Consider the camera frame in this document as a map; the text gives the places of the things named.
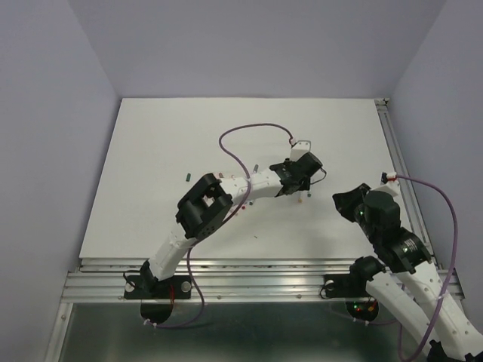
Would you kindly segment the yellow cap marker pen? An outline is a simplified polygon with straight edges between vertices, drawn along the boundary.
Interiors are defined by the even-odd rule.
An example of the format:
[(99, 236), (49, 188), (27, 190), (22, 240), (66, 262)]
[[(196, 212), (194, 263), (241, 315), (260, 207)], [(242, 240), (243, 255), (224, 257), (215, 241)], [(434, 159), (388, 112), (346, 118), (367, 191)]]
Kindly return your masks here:
[(303, 203), (303, 199), (304, 199), (304, 192), (303, 191), (299, 191), (299, 195), (298, 195), (297, 202), (299, 204), (302, 204)]

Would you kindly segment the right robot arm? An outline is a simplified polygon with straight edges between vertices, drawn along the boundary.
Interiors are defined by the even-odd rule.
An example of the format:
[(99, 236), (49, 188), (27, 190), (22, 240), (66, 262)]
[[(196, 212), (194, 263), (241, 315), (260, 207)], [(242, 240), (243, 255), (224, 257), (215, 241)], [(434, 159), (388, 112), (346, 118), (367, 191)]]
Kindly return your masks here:
[(415, 355), (480, 361), (482, 334), (447, 292), (448, 281), (440, 278), (423, 242), (402, 226), (397, 194), (398, 182), (391, 180), (333, 195), (337, 212), (361, 228), (376, 253), (351, 266), (348, 288), (381, 302), (419, 342)]

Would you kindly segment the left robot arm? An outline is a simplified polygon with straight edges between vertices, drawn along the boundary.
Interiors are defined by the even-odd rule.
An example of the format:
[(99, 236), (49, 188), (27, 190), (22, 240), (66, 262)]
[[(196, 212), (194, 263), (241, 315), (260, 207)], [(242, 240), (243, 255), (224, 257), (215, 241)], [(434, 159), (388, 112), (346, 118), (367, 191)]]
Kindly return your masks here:
[(180, 199), (170, 233), (154, 256), (143, 263), (140, 276), (144, 291), (152, 297), (162, 296), (188, 250), (212, 236), (246, 203), (308, 191), (312, 177), (321, 170), (322, 162), (305, 152), (296, 161), (288, 158), (249, 176), (219, 179), (205, 174)]

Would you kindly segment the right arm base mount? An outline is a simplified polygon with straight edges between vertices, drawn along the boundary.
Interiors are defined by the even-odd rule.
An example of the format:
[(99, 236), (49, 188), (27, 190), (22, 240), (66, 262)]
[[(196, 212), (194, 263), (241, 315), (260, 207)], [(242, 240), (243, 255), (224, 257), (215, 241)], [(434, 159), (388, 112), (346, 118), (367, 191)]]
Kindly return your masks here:
[(358, 277), (351, 274), (326, 274), (322, 277), (323, 283), (319, 289), (321, 299), (342, 299), (346, 308), (344, 317), (363, 324), (375, 322), (380, 310), (379, 303), (369, 296)]

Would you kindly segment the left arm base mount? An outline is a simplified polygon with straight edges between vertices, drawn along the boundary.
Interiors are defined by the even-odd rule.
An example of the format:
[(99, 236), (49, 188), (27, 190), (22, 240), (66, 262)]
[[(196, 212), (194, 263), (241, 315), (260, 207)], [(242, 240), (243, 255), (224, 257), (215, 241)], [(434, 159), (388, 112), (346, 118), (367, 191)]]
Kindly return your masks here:
[(123, 273), (123, 298), (140, 302), (140, 316), (152, 327), (167, 327), (174, 311), (174, 303), (191, 299), (193, 283), (189, 276), (178, 275), (148, 286), (137, 271)]

